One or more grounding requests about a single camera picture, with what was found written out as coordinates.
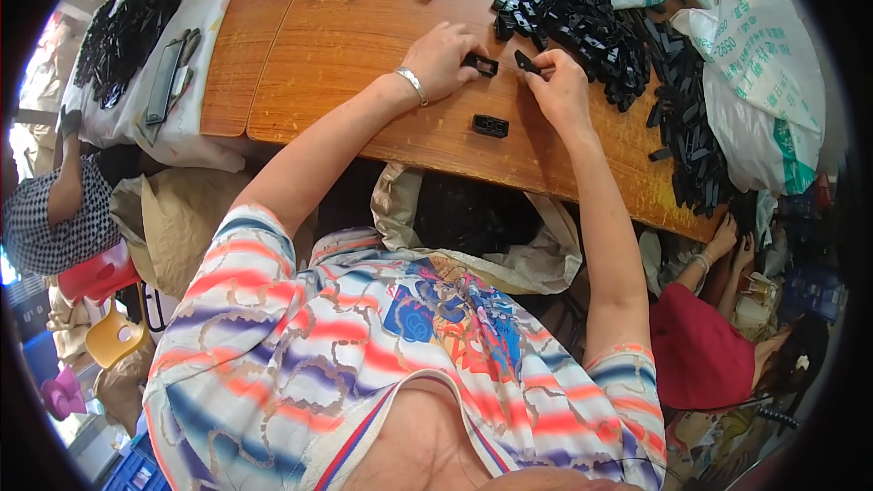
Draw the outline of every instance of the wooden table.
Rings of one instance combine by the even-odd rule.
[[[493,0],[231,0],[213,51],[203,97],[201,133],[288,143],[323,114],[400,64],[406,50],[441,20],[464,22],[485,39],[498,74],[427,108],[402,115],[361,156],[578,200],[567,151],[518,84],[516,49],[535,55],[529,39],[494,39]],[[646,93],[621,114],[591,84],[591,119],[627,210],[635,220],[695,240],[712,238],[718,219],[677,209],[672,160],[649,162],[660,147],[646,129],[655,103]],[[510,122],[509,136],[474,133],[473,114]]]

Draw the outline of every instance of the gray glove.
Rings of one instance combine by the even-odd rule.
[[[80,127],[82,127],[82,111],[70,110],[67,112],[66,105],[62,106],[60,108],[60,125],[58,130],[64,140],[73,133],[79,134]]]

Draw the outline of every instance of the yellow stool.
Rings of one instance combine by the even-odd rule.
[[[115,309],[115,296],[111,298],[109,311],[85,333],[85,349],[102,368],[112,368],[122,358],[136,351],[147,343],[149,335],[146,327],[140,322],[134,324]],[[119,335],[129,331],[127,339]]]

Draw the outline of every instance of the wrist bangle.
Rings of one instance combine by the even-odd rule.
[[[394,71],[400,76],[406,78],[409,83],[412,84],[412,87],[415,88],[416,93],[418,93],[418,96],[421,99],[421,105],[427,106],[428,98],[424,96],[424,88],[421,87],[421,83],[418,82],[418,78],[416,77],[416,75],[412,74],[412,71],[407,69],[406,67],[397,67],[396,69],[394,69]]]
[[[700,257],[706,260],[707,267],[712,267],[712,265],[715,263],[715,260],[713,260],[711,256],[706,254],[705,249],[700,251]]]
[[[704,268],[704,275],[706,275],[706,274],[709,273],[709,270],[710,270],[710,264],[709,264],[708,261],[706,261],[706,259],[704,258],[704,256],[702,256],[702,255],[693,255],[693,256],[692,256],[692,261],[697,262],[697,264],[698,264],[700,267],[703,267],[703,268]]]

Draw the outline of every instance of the pink stool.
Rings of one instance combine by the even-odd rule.
[[[45,409],[56,420],[63,421],[70,417],[70,413],[87,413],[79,379],[70,366],[64,366],[54,379],[44,381],[39,391]]]

